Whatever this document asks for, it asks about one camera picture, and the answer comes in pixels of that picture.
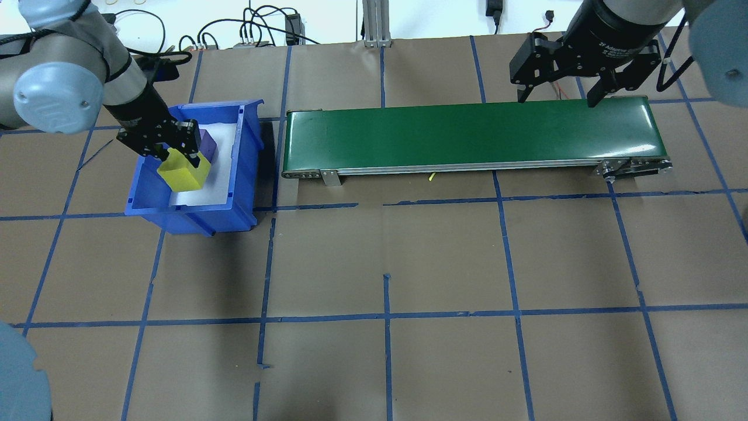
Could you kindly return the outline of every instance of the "black electrical device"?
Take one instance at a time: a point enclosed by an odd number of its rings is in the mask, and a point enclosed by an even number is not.
[[[499,32],[499,22],[501,21],[501,14],[504,12],[504,0],[485,0],[485,15],[494,18],[494,24],[496,25],[496,32]]]
[[[493,16],[496,11],[504,11],[504,0],[485,0],[485,15]]]
[[[303,45],[306,44],[306,40],[297,37],[295,34],[305,35],[304,23],[301,21],[301,15],[298,13],[292,13],[286,17],[286,32],[292,32],[293,34],[286,34],[286,45]]]

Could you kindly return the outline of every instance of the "metal bracket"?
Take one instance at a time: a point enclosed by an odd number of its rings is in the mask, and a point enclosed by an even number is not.
[[[613,183],[619,178],[633,178],[668,172],[672,168],[669,157],[610,158],[602,160],[595,168],[595,175]]]
[[[301,171],[284,171],[283,178],[320,178],[322,175],[318,169],[305,169]]]
[[[391,46],[390,0],[364,1],[364,46]]]
[[[336,169],[307,169],[302,171],[284,171],[281,176],[283,178],[321,178],[325,182],[326,186],[340,186],[340,176],[337,174]]]
[[[323,169],[321,171],[322,173],[322,181],[325,182],[326,186],[340,186],[340,177],[337,174],[337,171],[334,169]]]

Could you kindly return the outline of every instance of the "red wire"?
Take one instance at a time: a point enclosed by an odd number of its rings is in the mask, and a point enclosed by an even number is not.
[[[566,99],[568,100],[569,99],[568,95],[563,91],[563,89],[561,89],[561,85],[558,82],[556,82],[556,87],[559,89],[559,92],[561,92],[563,96],[566,97]]]
[[[549,26],[551,26],[552,22],[549,22],[546,26],[543,26],[542,28],[533,29],[533,32],[541,31],[543,29],[548,29]]]

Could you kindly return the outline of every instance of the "metal post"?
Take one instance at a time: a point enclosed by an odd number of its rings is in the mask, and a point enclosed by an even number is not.
[[[363,0],[364,46],[391,46],[390,0]]]

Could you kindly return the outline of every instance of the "white wall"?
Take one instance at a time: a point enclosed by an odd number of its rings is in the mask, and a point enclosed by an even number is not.
[[[0,33],[28,30],[16,11],[17,1],[0,0]],[[203,25],[214,19],[241,19],[242,10],[248,4],[246,0],[146,0],[141,5],[134,4],[133,0],[117,0],[113,5],[107,5],[105,0],[93,0],[93,3],[102,13],[140,8],[158,14],[166,24],[166,46],[177,44],[184,34],[194,37]],[[262,4],[295,7],[304,20],[307,36],[320,43],[347,43],[359,38],[361,0],[278,0],[272,3],[254,0],[252,3],[253,7]],[[522,33],[543,26],[543,16],[548,9],[556,14],[548,31],[564,31],[579,4],[581,0],[505,0],[499,32]],[[678,24],[681,13],[670,25]],[[390,31],[393,38],[493,34],[493,19],[484,14],[485,0],[390,0]],[[144,51],[158,49],[161,26],[155,18],[142,13],[120,18],[117,27],[120,39],[127,46]],[[270,26],[285,28],[281,16],[266,19]],[[237,22],[222,22],[211,26],[208,32],[218,38],[221,48],[227,48],[239,42],[239,26]],[[283,39],[283,34],[278,33],[276,41],[281,44]]]

